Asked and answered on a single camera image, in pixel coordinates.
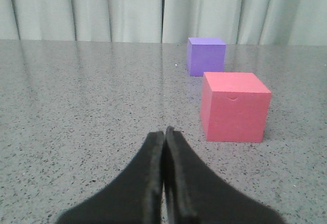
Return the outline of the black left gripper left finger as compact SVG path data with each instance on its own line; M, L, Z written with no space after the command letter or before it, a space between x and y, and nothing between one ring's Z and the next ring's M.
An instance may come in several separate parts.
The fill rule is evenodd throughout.
M103 190L63 213L57 223L160 223L162 131L148 133L129 165Z

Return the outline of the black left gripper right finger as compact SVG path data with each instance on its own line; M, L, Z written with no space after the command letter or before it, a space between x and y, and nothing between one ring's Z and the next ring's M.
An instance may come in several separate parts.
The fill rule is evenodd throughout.
M169 223L284 223L276 211L218 177L171 126L163 173Z

